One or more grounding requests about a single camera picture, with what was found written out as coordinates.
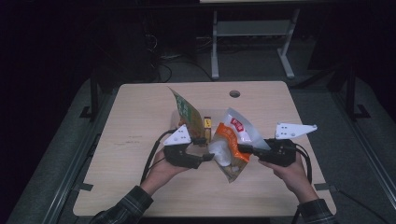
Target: white desk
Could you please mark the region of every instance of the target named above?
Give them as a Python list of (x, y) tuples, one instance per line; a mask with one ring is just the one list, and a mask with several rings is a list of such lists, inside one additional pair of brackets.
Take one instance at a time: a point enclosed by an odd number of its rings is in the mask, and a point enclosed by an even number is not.
[[(274, 136), (279, 121), (301, 123), (283, 82), (123, 85), (84, 180), (93, 188), (91, 191), (81, 190), (78, 195), (74, 207), (77, 216), (93, 216), (107, 210), (139, 184), (154, 142), (169, 130), (172, 114), (177, 109), (175, 97), (168, 87), (198, 110), (234, 108), (265, 138)], [(240, 91), (241, 96), (233, 98), (230, 91)], [(313, 183), (324, 183), (306, 135), (293, 141), (305, 147), (311, 157)], [(318, 195), (335, 213), (329, 191), (318, 191)], [(298, 204), (283, 181), (272, 170), (260, 165), (254, 156), (232, 184), (214, 161), (207, 161), (197, 170), (177, 175), (158, 190), (153, 199), (154, 204), (145, 214), (147, 217), (292, 216)]]

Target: hand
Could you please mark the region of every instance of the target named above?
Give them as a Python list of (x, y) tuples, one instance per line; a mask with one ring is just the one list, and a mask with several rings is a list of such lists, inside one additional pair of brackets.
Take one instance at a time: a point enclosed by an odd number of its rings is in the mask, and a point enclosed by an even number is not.
[(163, 149), (161, 149), (154, 157), (154, 164), (146, 177), (145, 181), (140, 185), (147, 194), (153, 195), (155, 191), (160, 189), (175, 175), (190, 170), (190, 168), (174, 166), (165, 159)]
[(274, 170), (274, 174), (281, 178), (288, 189), (293, 192), (300, 203), (307, 203), (318, 199), (305, 174), (300, 153), (296, 152), (296, 162), (288, 167), (278, 166), (267, 161), (259, 161), (262, 165)]

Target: plaid sleeve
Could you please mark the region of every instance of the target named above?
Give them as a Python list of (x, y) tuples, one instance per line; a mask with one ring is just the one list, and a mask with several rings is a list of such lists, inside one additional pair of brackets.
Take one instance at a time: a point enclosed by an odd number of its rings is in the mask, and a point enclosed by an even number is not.
[(90, 223), (137, 223), (152, 202), (144, 190), (135, 186), (114, 207), (97, 214)]
[(298, 209), (306, 224), (336, 224), (334, 215), (330, 212), (323, 199), (298, 205)]

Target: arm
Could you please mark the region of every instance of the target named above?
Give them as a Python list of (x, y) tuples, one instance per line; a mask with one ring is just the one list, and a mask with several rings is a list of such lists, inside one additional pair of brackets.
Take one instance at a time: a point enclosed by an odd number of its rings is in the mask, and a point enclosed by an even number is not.
[(157, 152), (154, 165), (140, 187), (135, 186), (114, 207), (97, 214), (90, 223), (137, 223), (152, 204), (151, 196), (175, 175), (189, 170), (173, 166), (164, 157), (163, 149)]
[(274, 170), (274, 174), (281, 178), (288, 190), (293, 192), (298, 201), (305, 223), (338, 223), (327, 207), (326, 202), (320, 199), (308, 181), (300, 153), (296, 152), (296, 162), (288, 167), (274, 165), (266, 161), (259, 161), (262, 165)]

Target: person's left hand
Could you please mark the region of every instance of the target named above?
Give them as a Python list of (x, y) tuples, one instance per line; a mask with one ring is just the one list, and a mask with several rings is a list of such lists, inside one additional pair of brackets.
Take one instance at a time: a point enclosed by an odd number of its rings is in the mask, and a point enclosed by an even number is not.
[(175, 175), (190, 170), (190, 168), (174, 166), (165, 159), (163, 149), (157, 152), (154, 157), (148, 176), (140, 185), (147, 194), (153, 195), (160, 187), (164, 186)]

